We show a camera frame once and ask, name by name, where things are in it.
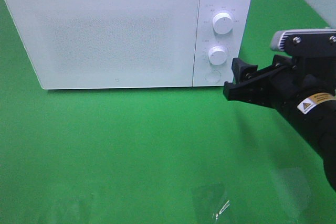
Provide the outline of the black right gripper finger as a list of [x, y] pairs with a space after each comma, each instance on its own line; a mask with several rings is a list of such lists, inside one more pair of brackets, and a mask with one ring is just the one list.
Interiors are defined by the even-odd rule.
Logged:
[[271, 102], [274, 89], [271, 87], [270, 79], [285, 68], [285, 66], [269, 66], [249, 73], [249, 79], [240, 80], [236, 84], [225, 82], [223, 94], [228, 101], [240, 101], [274, 108]]
[[243, 81], [249, 79], [249, 76], [256, 72], [258, 69], [257, 65], [251, 65], [240, 58], [234, 58], [232, 61], [232, 71], [234, 75], [234, 83], [239, 84]]

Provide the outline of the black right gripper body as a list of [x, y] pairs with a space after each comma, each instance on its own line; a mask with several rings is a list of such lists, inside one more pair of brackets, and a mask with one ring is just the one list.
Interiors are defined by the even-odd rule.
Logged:
[[335, 188], [335, 58], [275, 55], [273, 107], [318, 153]]

